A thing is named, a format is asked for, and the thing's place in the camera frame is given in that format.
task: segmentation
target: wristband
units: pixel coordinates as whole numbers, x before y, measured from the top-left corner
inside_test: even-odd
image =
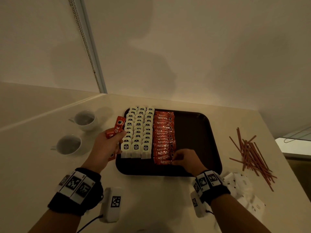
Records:
[[[213,199],[223,194],[230,194],[222,178],[214,171],[204,171],[196,177],[192,185],[201,202],[205,201],[208,205],[211,205]]]
[[[57,186],[57,193],[48,208],[58,213],[82,216],[103,199],[100,174],[86,168],[76,168]]]

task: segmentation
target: brown plastic tray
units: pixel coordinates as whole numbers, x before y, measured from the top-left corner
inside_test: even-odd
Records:
[[[155,110],[174,112],[176,150],[186,148],[195,150],[206,168],[221,174],[222,165],[215,139],[210,122],[204,114],[175,110]],[[125,175],[192,176],[181,166],[156,165],[153,161],[153,151],[151,159],[121,158],[121,155],[117,155],[116,167]]]

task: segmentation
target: white cup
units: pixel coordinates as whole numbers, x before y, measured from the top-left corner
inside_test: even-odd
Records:
[[[60,138],[55,146],[51,147],[51,150],[56,150],[60,154],[74,154],[81,149],[82,140],[75,135],[66,135]]]
[[[83,110],[68,120],[78,125],[82,131],[91,131],[98,125],[97,117],[90,110]]]

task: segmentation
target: hand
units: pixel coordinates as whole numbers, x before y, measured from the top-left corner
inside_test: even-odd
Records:
[[[198,176],[201,172],[207,170],[195,151],[189,149],[177,150],[173,155],[172,165],[183,166],[193,176]]]
[[[126,131],[117,133],[110,139],[106,138],[106,131],[99,133],[96,137],[92,151],[84,164],[81,166],[97,173],[107,166],[108,159],[111,154],[121,154],[119,143],[122,143],[122,138],[126,135]]]

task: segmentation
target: table surface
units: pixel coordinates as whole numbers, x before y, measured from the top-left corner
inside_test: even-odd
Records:
[[[257,135],[255,142],[278,177],[271,192],[263,177],[250,170],[244,172],[254,185],[254,194],[266,204],[263,224],[271,232],[298,233],[311,229],[311,203],[257,111],[113,94],[68,106],[0,133],[1,154],[10,154],[2,155],[0,164],[6,188],[0,193],[1,228],[6,232],[29,230],[46,211],[57,183],[87,158],[98,132],[113,127],[116,117],[129,107],[140,105],[206,115],[221,158],[222,175],[242,171],[240,163],[229,159],[241,159],[229,136],[237,141],[237,127],[245,139]],[[68,121],[85,109],[95,112],[101,129],[84,133]],[[81,154],[63,156],[49,149],[66,134],[82,138]],[[86,232],[136,232],[147,228],[161,232],[215,231],[213,215],[204,218],[195,215],[190,199],[191,177],[126,176],[117,170],[115,161],[109,162],[101,175],[103,188],[120,186],[124,190],[120,219],[110,224],[95,221]],[[86,213],[79,228],[96,217],[99,210],[100,205]]]

